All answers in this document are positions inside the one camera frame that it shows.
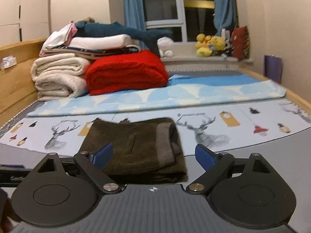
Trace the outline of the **left hand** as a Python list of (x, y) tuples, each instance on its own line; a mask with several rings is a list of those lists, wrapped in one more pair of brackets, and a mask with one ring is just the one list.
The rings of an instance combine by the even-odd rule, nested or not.
[(20, 222), (20, 218), (12, 209), (11, 200), (7, 198), (1, 218), (1, 232), (10, 232)]

